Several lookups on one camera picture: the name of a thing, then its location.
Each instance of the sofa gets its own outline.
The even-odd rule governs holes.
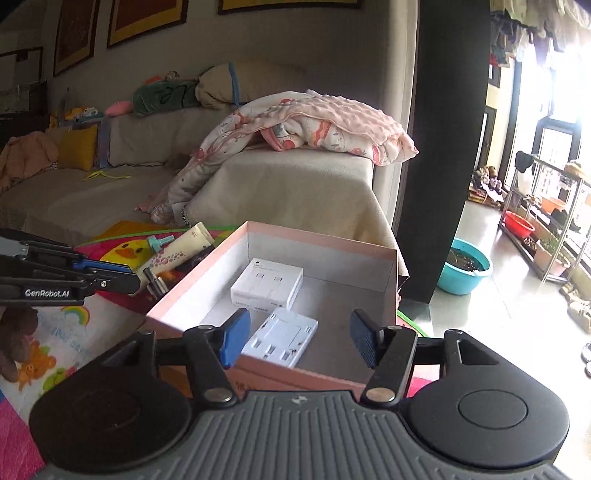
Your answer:
[[[150,222],[137,206],[174,177],[231,110],[113,118],[107,176],[87,179],[72,168],[39,173],[0,196],[0,227],[79,245],[120,220]],[[255,220],[396,248],[372,177],[368,159],[347,153],[245,150],[189,202],[187,218],[206,226]],[[402,259],[399,271],[406,273]]]

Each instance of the metal shelf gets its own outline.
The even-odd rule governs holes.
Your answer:
[[[521,240],[519,240],[515,235],[513,235],[505,226],[504,223],[499,225],[501,231],[513,242],[513,244],[517,247],[517,250],[521,254],[521,256],[525,259],[527,263],[529,263],[531,269],[535,272],[536,275],[540,279],[544,278],[544,271],[538,266],[538,264],[534,261],[534,258],[531,254],[525,249],[525,247],[521,244]],[[565,284],[567,283],[568,279],[564,277],[557,277],[556,275],[546,276],[547,281],[551,281],[554,283]]]
[[[503,211],[501,213],[501,219],[499,220],[498,228],[500,228],[501,231],[505,235],[507,235],[507,237],[513,242],[513,244],[515,244],[519,253],[521,253],[521,255],[524,257],[524,259],[527,261],[527,263],[529,263],[532,270],[534,270],[534,272],[540,277],[542,282],[546,281],[546,280],[550,280],[550,281],[556,282],[556,283],[566,283],[572,279],[575,269],[579,266],[579,264],[581,262],[581,259],[583,257],[583,253],[587,247],[587,244],[589,242],[589,238],[591,237],[591,227],[589,228],[589,231],[587,232],[587,237],[585,239],[583,246],[581,247],[581,250],[580,250],[577,258],[575,259],[574,263],[570,266],[570,271],[569,271],[568,277],[563,278],[563,277],[556,277],[555,275],[550,275],[550,268],[554,264],[555,260],[558,258],[558,255],[562,253],[564,241],[567,238],[567,235],[569,233],[569,227],[572,224],[572,221],[574,218],[574,210],[575,210],[576,206],[579,204],[579,197],[581,195],[582,187],[585,186],[585,187],[591,188],[591,184],[589,184],[585,180],[581,179],[580,177],[577,177],[577,176],[573,175],[572,173],[564,171],[562,168],[558,168],[557,166],[552,165],[551,163],[548,163],[544,160],[540,160],[537,157],[533,157],[533,160],[535,163],[537,163],[541,167],[547,167],[547,168],[550,168],[554,171],[557,171],[561,175],[564,175],[565,177],[573,180],[576,183],[576,189],[574,191],[574,198],[573,198],[572,207],[570,208],[570,211],[567,213],[567,218],[566,218],[564,225],[560,225],[550,215],[547,215],[544,212],[542,212],[541,209],[539,209],[529,198],[527,198],[523,192],[519,191],[516,188],[517,171],[515,171],[515,174],[513,176],[513,182],[511,184],[511,188],[509,189],[509,192],[507,193],[507,197],[505,198],[505,204],[503,206]],[[532,189],[531,189],[532,192],[535,192],[538,187],[538,182],[540,181],[540,172],[541,171],[542,171],[542,168],[536,168],[536,171],[534,174],[534,181],[533,181]],[[534,209],[534,214],[536,215],[536,218],[540,218],[541,223],[543,225],[545,225],[546,228],[550,227],[550,225],[553,225],[557,228],[558,231],[560,231],[556,251],[552,254],[552,257],[550,258],[550,262],[548,263],[548,267],[544,271],[542,271],[541,268],[534,262],[534,259],[532,258],[530,253],[525,249],[525,247],[523,245],[521,245],[521,241],[515,235],[513,235],[509,230],[507,230],[507,228],[505,227],[505,223],[504,223],[505,222],[505,214],[506,214],[507,210],[509,209],[509,206],[511,204],[511,197],[513,196],[514,193],[516,193],[521,198],[523,198],[527,204],[527,208],[525,211],[525,218],[527,218],[530,215],[530,212],[532,211],[532,209]],[[543,221],[543,219],[541,217],[547,218],[550,223],[549,224],[546,223],[545,221]],[[556,233],[556,234],[554,234],[552,232],[550,232],[550,233],[552,235],[558,236],[558,233]]]

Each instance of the yellow pillow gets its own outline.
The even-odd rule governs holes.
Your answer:
[[[92,170],[96,152],[97,125],[83,130],[68,130],[64,132],[58,145],[59,156],[57,166],[60,168],[78,168],[84,171]]]

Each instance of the duck illustration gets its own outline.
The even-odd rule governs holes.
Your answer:
[[[130,240],[112,248],[100,259],[104,262],[118,263],[129,266],[132,270],[145,264],[154,252],[147,240]]]

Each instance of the sofa cushion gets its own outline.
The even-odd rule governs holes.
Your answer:
[[[0,196],[0,227],[79,245],[120,220],[149,222],[135,207],[174,176],[164,167],[120,167],[108,174],[131,177],[85,181],[86,172],[71,168],[35,175]]]
[[[60,168],[78,168],[90,171],[95,160],[96,136],[99,128],[96,125],[83,130],[63,132],[58,150],[57,166]]]
[[[162,165],[179,154],[199,148],[208,133],[232,113],[222,110],[183,108],[144,117],[123,115],[111,120],[111,157],[121,165]]]

